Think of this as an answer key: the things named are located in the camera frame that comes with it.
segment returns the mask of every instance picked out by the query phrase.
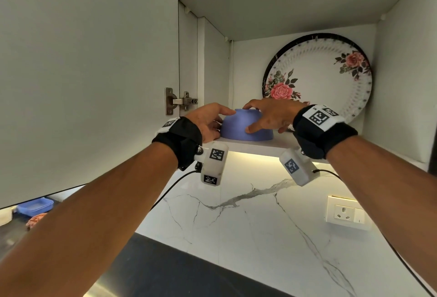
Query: purple bowl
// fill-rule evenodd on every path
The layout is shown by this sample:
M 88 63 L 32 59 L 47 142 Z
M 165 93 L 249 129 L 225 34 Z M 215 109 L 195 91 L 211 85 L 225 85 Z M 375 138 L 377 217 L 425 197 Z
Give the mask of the purple bowl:
M 272 140 L 273 130 L 261 129 L 253 134 L 247 134 L 247 126 L 257 122 L 262 113 L 257 109 L 236 109 L 237 113 L 229 115 L 221 125 L 221 137 L 234 140 Z

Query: wrist strap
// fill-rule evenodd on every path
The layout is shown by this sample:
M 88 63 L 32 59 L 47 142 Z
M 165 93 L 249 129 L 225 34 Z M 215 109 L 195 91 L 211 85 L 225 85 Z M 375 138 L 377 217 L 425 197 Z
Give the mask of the wrist strap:
M 186 117 L 175 118 L 164 124 L 153 142 L 160 142 L 170 147 L 178 158 L 178 168 L 185 170 L 194 162 L 197 149 L 202 145 L 202 133 Z
M 312 159 L 326 159 L 331 148 L 358 134 L 344 123 L 343 117 L 324 105 L 311 105 L 300 110 L 293 128 L 302 151 Z

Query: electrical outlet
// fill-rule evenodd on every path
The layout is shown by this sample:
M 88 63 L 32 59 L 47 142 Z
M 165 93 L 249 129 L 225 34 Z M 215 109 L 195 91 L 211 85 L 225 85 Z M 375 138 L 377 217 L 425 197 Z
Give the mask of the electrical outlet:
M 355 209 L 353 207 L 335 205 L 334 218 L 337 220 L 353 221 Z
M 332 195 L 328 197 L 325 219 L 326 222 L 361 230 L 370 230 L 373 224 L 358 201 Z

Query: hand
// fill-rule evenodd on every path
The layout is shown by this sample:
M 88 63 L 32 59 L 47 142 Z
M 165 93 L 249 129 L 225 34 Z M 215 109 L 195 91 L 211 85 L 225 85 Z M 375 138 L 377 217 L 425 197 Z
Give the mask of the hand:
M 243 106 L 243 109 L 255 107 L 263 113 L 263 116 L 257 122 L 248 126 L 246 132 L 252 134 L 261 129 L 278 129 L 281 134 L 293 123 L 297 113 L 308 105 L 309 102 L 288 99 L 252 99 Z
M 185 117 L 198 126 L 202 133 L 203 143 L 209 143 L 220 138 L 219 130 L 223 120 L 219 114 L 234 115 L 235 113 L 234 110 L 214 102 L 189 112 Z

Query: white marble backsplash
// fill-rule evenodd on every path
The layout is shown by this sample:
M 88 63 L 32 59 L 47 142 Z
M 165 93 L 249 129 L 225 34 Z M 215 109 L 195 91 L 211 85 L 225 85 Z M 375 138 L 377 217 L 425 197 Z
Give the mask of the white marble backsplash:
M 189 175 L 137 233 L 295 297 L 426 296 L 375 226 L 325 222 L 328 195 L 353 198 L 328 173 L 299 187 L 278 158 L 229 152 L 221 186 Z

